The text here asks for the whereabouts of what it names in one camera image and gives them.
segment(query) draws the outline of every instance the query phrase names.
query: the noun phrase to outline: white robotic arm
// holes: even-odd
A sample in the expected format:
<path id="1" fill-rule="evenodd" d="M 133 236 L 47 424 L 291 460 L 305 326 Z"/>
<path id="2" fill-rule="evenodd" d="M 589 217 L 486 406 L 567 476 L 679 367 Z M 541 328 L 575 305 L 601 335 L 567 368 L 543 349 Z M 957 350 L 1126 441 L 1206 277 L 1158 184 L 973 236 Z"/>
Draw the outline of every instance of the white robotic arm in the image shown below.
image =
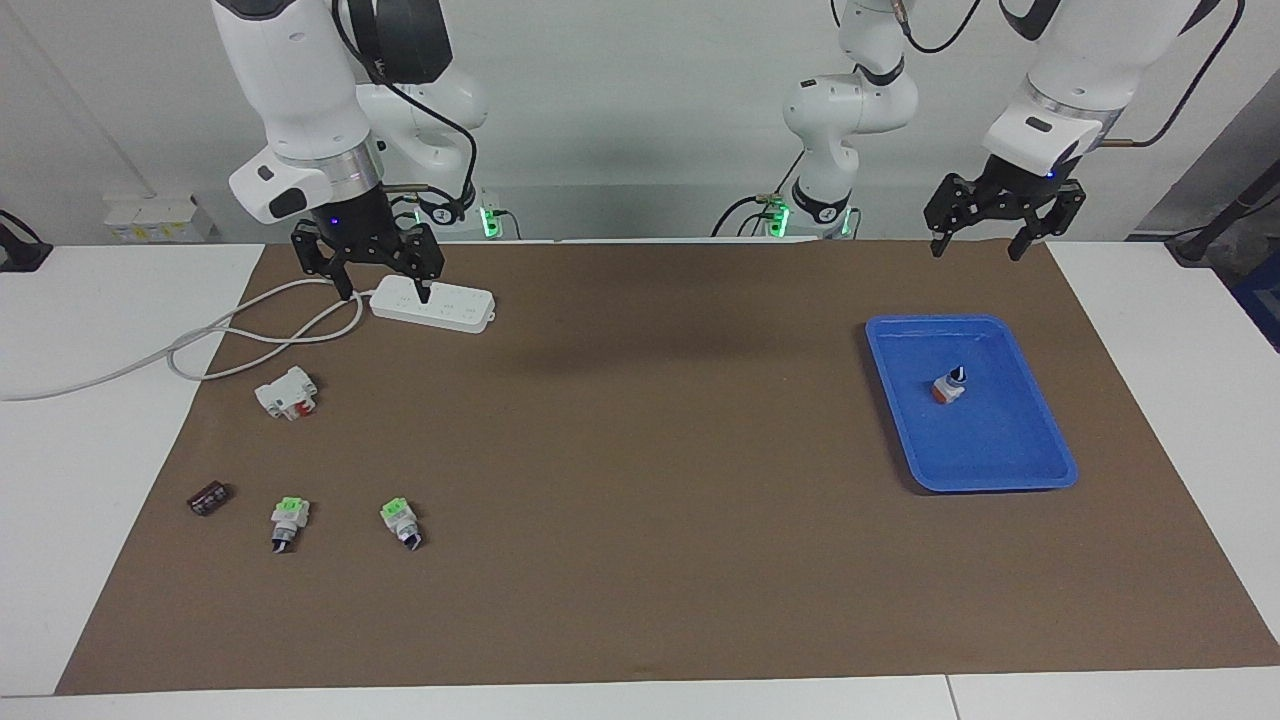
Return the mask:
<path id="1" fill-rule="evenodd" d="M 447 74 L 453 53 L 439 0 L 210 3 L 236 77 L 266 129 L 268 146 L 230 177 L 236 197 L 264 223 L 310 210 L 292 234 L 298 261 L 307 274 L 332 279 L 343 297 L 353 292 L 346 264 L 370 263 L 412 278 L 426 302 L 444 256 L 428 223 L 397 227 L 372 131 L 428 168 L 462 165 L 458 149 L 442 137 L 448 123 L 431 118 L 421 100 L 438 101 L 470 127 L 488 109 L 474 81 Z M 379 87 L 357 90 L 348 53 Z M 404 104 L 392 108 L 392 99 Z M 425 150 L 433 146 L 438 152 Z M 475 196 L 470 167 L 458 178 L 458 197 L 435 190 L 453 218 Z"/>
<path id="2" fill-rule="evenodd" d="M 1133 100 L 1146 69 L 1217 0 L 1001 0 L 1039 46 L 1009 108 L 987 132 L 991 158 L 973 181 L 948 174 L 924 210 L 941 256 L 955 232 L 984 219 L 1023 220 L 1010 245 L 1066 232 L 1085 193 L 1071 172 Z M 1038 210 L 1052 202 L 1046 215 Z"/>
<path id="3" fill-rule="evenodd" d="M 791 223 L 832 234 L 840 228 L 858 178 L 852 135 L 890 132 L 915 117 L 919 91 L 904 70 L 906 38 L 891 0 L 850 0 L 840 46 L 850 74 L 803 81 L 785 106 L 787 127 L 804 142 L 791 187 Z"/>
<path id="4" fill-rule="evenodd" d="M 402 85 L 398 90 L 470 132 L 489 117 L 484 87 L 456 65 L 449 65 L 434 82 Z M 381 85 L 360 85 L 356 97 L 374 129 L 383 182 L 388 190 L 417 197 L 422 213 L 413 217 L 429 219 L 442 238 L 476 240 L 500 233 L 494 217 L 497 196 L 467 182 L 471 149 L 456 128 L 404 102 Z M 424 191 L 458 187 L 467 188 L 460 199 L 461 206 L 479 211 L 460 215 L 458 205 L 440 202 L 433 192 Z"/>

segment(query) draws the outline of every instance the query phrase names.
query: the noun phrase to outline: blue tray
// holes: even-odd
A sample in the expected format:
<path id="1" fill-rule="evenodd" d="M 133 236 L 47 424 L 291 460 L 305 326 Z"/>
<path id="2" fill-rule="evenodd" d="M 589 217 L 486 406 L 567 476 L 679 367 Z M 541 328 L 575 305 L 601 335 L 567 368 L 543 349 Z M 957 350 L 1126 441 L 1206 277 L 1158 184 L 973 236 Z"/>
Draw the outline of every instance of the blue tray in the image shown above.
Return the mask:
<path id="1" fill-rule="evenodd" d="M 1009 325 L 991 315 L 873 318 L 867 338 L 911 474 L 934 492 L 1065 488 L 1078 470 Z M 933 400 L 964 365 L 965 393 Z"/>

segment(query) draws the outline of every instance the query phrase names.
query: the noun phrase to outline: white power strip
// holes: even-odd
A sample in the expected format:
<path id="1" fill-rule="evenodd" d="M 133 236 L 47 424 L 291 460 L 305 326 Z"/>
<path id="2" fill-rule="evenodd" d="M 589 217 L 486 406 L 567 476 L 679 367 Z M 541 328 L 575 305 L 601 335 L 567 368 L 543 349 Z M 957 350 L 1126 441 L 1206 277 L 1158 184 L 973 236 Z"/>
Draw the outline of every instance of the white power strip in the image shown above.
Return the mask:
<path id="1" fill-rule="evenodd" d="M 484 332 L 494 318 L 493 293 L 488 290 L 433 283 L 431 297 L 422 305 L 413 281 L 403 275 L 383 278 L 369 309 L 379 318 L 471 334 Z"/>

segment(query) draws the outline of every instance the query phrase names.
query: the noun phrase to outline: green indicator light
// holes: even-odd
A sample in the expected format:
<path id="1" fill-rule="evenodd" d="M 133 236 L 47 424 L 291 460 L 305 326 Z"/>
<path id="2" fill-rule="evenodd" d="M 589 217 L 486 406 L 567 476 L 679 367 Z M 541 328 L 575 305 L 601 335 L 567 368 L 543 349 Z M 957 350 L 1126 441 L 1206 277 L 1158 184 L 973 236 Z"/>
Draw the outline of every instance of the green indicator light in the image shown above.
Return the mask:
<path id="1" fill-rule="evenodd" d="M 787 234 L 787 223 L 791 220 L 791 208 L 786 204 L 780 202 L 778 209 L 773 213 L 773 219 L 769 220 L 769 234 L 773 237 L 783 237 Z"/>
<path id="2" fill-rule="evenodd" d="M 480 219 L 484 222 L 484 236 L 486 240 L 502 237 L 502 220 L 494 217 L 493 210 L 481 208 Z"/>
<path id="3" fill-rule="evenodd" d="M 392 515 L 404 510 L 408 506 L 408 501 L 403 497 L 397 497 L 396 500 L 388 502 L 383 506 L 383 518 L 390 518 Z"/>

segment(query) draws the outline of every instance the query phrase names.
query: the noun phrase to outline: table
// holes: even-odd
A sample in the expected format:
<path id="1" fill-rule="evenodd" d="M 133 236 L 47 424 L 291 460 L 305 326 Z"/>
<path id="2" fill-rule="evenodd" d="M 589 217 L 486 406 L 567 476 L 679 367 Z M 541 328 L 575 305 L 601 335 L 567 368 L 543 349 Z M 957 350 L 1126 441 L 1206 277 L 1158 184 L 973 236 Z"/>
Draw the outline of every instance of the table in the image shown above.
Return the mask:
<path id="1" fill-rule="evenodd" d="M 1280 356 L 1212 273 L 1157 245 L 1055 243 L 1130 391 L 1272 634 L 1280 634 Z M 236 304 L 259 246 L 60 249 L 37 274 L 0 282 L 4 389 L 114 369 Z M 207 365 L 216 341 L 186 356 Z M 1280 667 L 165 693 L 52 692 L 195 386 L 163 366 L 83 393 L 0 406 L 0 716 L 311 717 L 413 708 L 439 717 L 1263 717 Z M 69 452 L 68 447 L 76 447 Z"/>

